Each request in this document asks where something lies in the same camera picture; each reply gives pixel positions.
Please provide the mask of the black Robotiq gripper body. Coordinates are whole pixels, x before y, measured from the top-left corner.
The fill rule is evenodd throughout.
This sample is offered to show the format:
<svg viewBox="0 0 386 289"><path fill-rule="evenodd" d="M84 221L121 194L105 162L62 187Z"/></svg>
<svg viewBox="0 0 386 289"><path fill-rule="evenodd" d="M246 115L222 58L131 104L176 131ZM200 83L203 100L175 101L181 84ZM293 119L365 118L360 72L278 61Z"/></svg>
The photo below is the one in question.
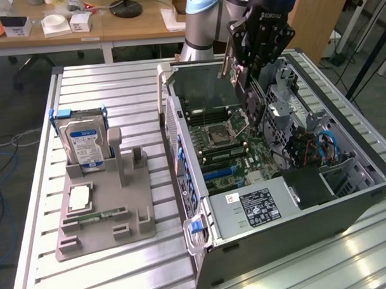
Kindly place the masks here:
<svg viewBox="0 0 386 289"><path fill-rule="evenodd" d="M255 40L263 23L286 23L295 2L296 0L248 0L243 16L249 41Z"/></svg>

